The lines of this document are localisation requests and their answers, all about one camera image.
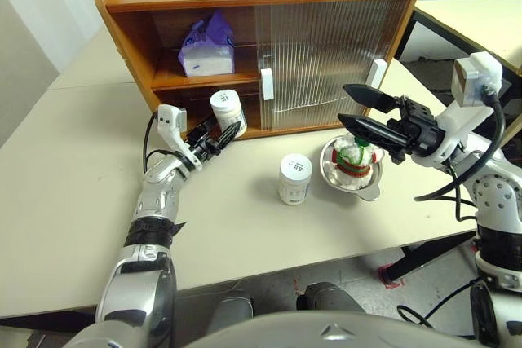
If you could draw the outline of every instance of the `white plastic bottle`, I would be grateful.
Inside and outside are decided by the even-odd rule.
[[[210,97],[210,106],[223,132],[235,122],[241,121],[241,128],[236,134],[239,138],[246,131],[246,119],[239,95],[234,90],[221,90]]]
[[[288,205],[301,204],[307,197],[312,163],[303,154],[289,154],[279,167],[279,197]]]

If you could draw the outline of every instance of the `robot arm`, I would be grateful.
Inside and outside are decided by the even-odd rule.
[[[417,201],[432,200],[460,184],[469,191],[478,212],[480,237],[476,265],[484,282],[471,291],[476,335],[490,346],[518,346],[522,337],[522,169],[508,162],[498,145],[504,131],[498,103],[502,67],[488,53],[458,59],[453,69],[455,101],[439,116],[405,96],[391,97],[362,85],[345,91],[359,104],[381,112],[400,109],[400,120],[386,125],[366,117],[340,114],[339,120],[355,136],[389,151],[400,164],[405,154],[425,167],[457,178]],[[493,111],[497,129],[493,142],[472,131]]]
[[[66,347],[146,347],[165,340],[173,323],[175,271],[170,245],[183,224],[176,224],[179,192],[202,162],[233,140],[241,123],[214,140],[211,116],[188,132],[186,112],[169,105],[157,111],[158,132],[169,145],[166,155],[144,174],[142,192],[125,244],[96,311],[96,322]]]

